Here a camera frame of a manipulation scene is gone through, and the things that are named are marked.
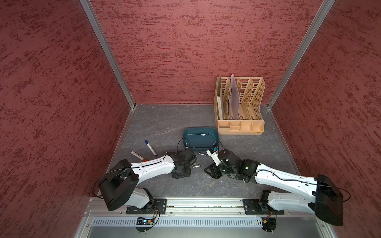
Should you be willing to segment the teal plastic storage box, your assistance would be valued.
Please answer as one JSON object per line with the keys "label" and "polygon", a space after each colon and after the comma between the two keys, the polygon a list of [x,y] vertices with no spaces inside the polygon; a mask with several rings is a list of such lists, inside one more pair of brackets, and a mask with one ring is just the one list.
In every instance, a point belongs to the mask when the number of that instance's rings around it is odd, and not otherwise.
{"label": "teal plastic storage box", "polygon": [[183,145],[193,151],[206,151],[219,145],[219,133],[212,127],[192,127],[183,133]]}

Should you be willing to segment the aluminium corner post right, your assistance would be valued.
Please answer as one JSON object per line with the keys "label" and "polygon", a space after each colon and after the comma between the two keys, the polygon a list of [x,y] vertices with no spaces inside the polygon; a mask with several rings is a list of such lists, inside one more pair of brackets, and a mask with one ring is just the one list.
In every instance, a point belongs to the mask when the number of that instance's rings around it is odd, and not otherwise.
{"label": "aluminium corner post right", "polygon": [[327,17],[328,13],[330,12],[331,8],[333,7],[335,3],[335,0],[324,0],[322,1],[315,17],[313,18],[310,26],[308,27],[299,47],[297,48],[289,66],[287,67],[284,75],[282,76],[278,86],[276,87],[272,97],[269,100],[269,103],[267,104],[267,108],[269,111],[272,110],[275,102],[277,101],[278,97],[280,96],[282,90],[286,86],[287,82],[289,81],[290,77],[292,76],[294,70],[298,66],[300,60],[302,59],[303,55],[307,51],[308,47],[312,43],[315,35],[317,34],[318,30],[320,29],[323,21]]}

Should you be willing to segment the beige plastic file organizer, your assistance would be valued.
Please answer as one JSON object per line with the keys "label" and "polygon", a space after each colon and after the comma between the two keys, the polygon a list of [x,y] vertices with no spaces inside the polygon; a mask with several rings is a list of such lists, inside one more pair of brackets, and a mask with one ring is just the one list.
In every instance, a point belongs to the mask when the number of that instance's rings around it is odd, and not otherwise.
{"label": "beige plastic file organizer", "polygon": [[264,132],[265,121],[260,107],[266,83],[262,77],[235,77],[235,79],[240,96],[238,120],[231,120],[229,115],[231,76],[222,77],[221,99],[224,116],[223,120],[219,119],[216,100],[216,79],[213,106],[218,133],[220,135],[261,135]]}

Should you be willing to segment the blue capped white marker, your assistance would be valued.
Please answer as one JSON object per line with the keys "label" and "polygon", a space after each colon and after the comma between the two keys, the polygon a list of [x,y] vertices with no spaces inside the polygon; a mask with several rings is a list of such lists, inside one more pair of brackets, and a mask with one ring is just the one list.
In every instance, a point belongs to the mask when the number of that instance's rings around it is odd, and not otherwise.
{"label": "blue capped white marker", "polygon": [[150,151],[153,153],[155,157],[158,157],[158,153],[154,150],[154,148],[151,146],[151,144],[146,140],[145,141],[147,147],[150,149]]}

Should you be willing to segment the aluminium corner post left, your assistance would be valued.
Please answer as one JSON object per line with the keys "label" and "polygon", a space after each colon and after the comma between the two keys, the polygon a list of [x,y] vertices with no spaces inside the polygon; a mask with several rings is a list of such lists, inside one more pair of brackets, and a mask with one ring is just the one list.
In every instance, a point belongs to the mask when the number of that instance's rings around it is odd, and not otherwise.
{"label": "aluminium corner post left", "polygon": [[130,107],[134,110],[135,107],[136,107],[136,103],[132,97],[132,94],[130,92],[130,90],[128,89],[127,87],[127,84],[125,82],[125,79],[123,77],[123,74],[118,66],[118,63],[116,61],[116,58],[110,48],[110,45],[106,39],[106,36],[104,34],[104,31],[101,27],[101,24],[96,16],[96,13],[95,13],[95,10],[91,4],[91,1],[89,0],[80,0],[80,3],[81,3],[81,6],[83,7],[84,11],[85,11],[85,14],[92,26],[92,29],[103,49],[103,52],[114,72],[114,75],[127,99],[127,101],[129,102],[129,105]]}

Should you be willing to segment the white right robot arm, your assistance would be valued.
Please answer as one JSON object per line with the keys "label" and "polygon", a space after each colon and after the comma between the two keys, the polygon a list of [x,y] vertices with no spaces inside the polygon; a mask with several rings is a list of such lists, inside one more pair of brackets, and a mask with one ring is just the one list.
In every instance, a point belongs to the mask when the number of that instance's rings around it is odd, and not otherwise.
{"label": "white right robot arm", "polygon": [[258,205],[261,212],[273,214],[290,210],[314,214],[320,220],[343,226],[343,188],[337,187],[327,176],[304,177],[271,168],[253,160],[242,160],[232,151],[209,148],[207,155],[213,164],[204,171],[213,179],[223,175],[245,183],[267,185],[282,190],[281,193],[264,190]]}

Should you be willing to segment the purple folder in organizer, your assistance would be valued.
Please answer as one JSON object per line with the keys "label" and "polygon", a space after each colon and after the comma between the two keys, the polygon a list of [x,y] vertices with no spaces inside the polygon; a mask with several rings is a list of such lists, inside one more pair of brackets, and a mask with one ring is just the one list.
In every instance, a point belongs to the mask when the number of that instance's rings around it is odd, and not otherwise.
{"label": "purple folder in organizer", "polygon": [[230,80],[230,99],[229,99],[229,115],[231,120],[239,119],[239,91],[235,79],[235,75],[231,75]]}

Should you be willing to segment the aluminium front rail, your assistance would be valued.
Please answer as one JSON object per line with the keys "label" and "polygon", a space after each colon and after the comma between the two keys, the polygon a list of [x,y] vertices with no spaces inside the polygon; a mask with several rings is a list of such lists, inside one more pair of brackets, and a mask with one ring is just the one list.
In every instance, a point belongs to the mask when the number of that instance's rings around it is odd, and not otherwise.
{"label": "aluminium front rail", "polygon": [[334,238],[333,226],[286,210],[261,215],[238,197],[166,197],[144,213],[131,206],[109,211],[90,199],[77,238]]}

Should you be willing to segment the white folder in organizer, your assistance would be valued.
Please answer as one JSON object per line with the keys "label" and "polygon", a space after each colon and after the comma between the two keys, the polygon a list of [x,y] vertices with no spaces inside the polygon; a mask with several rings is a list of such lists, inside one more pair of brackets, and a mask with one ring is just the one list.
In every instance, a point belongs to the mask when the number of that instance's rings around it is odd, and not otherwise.
{"label": "white folder in organizer", "polygon": [[218,108],[218,115],[219,119],[223,120],[223,106],[222,106],[222,99],[221,99],[221,86],[222,86],[222,77],[219,75],[217,78],[217,93],[216,93],[216,100],[217,100],[217,108]]}

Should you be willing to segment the red capped white marker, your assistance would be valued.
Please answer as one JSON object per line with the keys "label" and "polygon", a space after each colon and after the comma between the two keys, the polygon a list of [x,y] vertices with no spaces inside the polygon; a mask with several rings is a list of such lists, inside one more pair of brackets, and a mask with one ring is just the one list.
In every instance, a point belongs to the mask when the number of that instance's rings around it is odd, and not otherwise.
{"label": "red capped white marker", "polygon": [[139,155],[135,151],[131,151],[131,154],[134,155],[135,157],[137,157],[138,159],[140,159],[141,161],[147,162],[147,160],[144,157],[142,157],[141,155]]}

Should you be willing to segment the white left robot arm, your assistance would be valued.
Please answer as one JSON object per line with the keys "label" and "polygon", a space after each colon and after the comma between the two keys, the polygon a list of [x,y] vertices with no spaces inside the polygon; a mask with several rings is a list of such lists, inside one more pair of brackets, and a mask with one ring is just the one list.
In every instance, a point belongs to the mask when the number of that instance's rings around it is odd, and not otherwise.
{"label": "white left robot arm", "polygon": [[170,174],[174,179],[190,177],[191,167],[196,161],[196,154],[189,148],[167,152],[158,159],[141,163],[121,160],[95,182],[92,193],[105,202],[109,211],[130,206],[143,214],[151,213],[155,216],[163,209],[148,189],[139,188],[138,185],[165,174]]}

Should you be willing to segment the aluminium corner post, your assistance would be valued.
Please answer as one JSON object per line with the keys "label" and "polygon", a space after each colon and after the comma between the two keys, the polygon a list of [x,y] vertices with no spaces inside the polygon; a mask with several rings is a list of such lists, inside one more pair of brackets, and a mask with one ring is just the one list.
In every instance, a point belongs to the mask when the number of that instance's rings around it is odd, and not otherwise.
{"label": "aluminium corner post", "polygon": [[302,59],[303,55],[307,51],[308,47],[312,43],[315,35],[317,34],[318,30],[320,29],[323,21],[327,17],[328,13],[330,12],[331,8],[333,7],[335,3],[335,0],[324,0],[322,1],[315,17],[313,18],[310,26],[308,27],[299,47],[297,48],[289,66],[287,67],[284,75],[282,76],[278,86],[276,87],[272,97],[269,100],[269,103],[267,104],[267,108],[269,111],[272,110],[275,102],[277,101],[278,97],[280,96],[282,90],[286,86],[287,82],[289,81],[290,77],[292,76],[294,70],[298,66],[300,60]]}
{"label": "aluminium corner post", "polygon": [[114,75],[127,99],[127,101],[129,102],[129,105],[130,107],[134,110],[135,107],[136,107],[136,103],[132,97],[132,94],[130,92],[130,90],[128,89],[127,87],[127,84],[125,82],[125,79],[123,77],[123,74],[118,66],[118,63],[116,61],[116,58],[110,48],[110,45],[106,39],[106,36],[104,34],[104,31],[101,27],[101,24],[96,16],[96,13],[95,13],[95,10],[91,4],[91,1],[89,0],[80,0],[80,3],[81,3],[81,6],[83,7],[84,11],[85,11],[85,14],[92,26],[92,29],[103,49],[103,52],[114,72]]}

